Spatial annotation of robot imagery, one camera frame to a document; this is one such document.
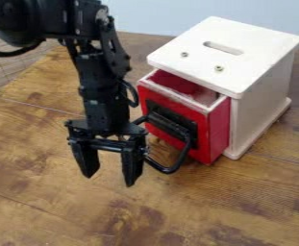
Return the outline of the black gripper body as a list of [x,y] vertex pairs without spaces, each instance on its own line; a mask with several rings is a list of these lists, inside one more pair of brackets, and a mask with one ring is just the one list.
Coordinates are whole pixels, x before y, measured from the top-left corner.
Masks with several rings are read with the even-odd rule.
[[84,118],[65,122],[68,145],[75,154],[92,154],[103,150],[124,153],[146,151],[147,131],[130,121],[130,109],[139,106],[139,100],[116,97],[99,102],[84,100]]

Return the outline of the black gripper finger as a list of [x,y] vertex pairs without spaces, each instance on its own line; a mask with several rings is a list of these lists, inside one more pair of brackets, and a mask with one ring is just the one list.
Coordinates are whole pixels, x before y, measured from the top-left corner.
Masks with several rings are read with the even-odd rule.
[[124,183],[132,186],[143,175],[144,155],[135,149],[127,148],[122,152],[122,173]]
[[81,173],[87,178],[91,178],[100,168],[97,151],[91,148],[91,144],[87,141],[71,139],[68,144]]

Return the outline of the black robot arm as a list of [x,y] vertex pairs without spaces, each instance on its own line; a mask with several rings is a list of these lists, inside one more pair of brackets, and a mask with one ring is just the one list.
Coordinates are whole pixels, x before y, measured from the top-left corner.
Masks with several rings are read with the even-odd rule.
[[124,81],[131,70],[115,19],[100,0],[0,0],[0,39],[19,56],[48,40],[65,46],[79,72],[84,118],[65,122],[68,145],[85,177],[100,168],[100,150],[120,153],[128,186],[143,174],[146,130],[130,121],[139,95]]

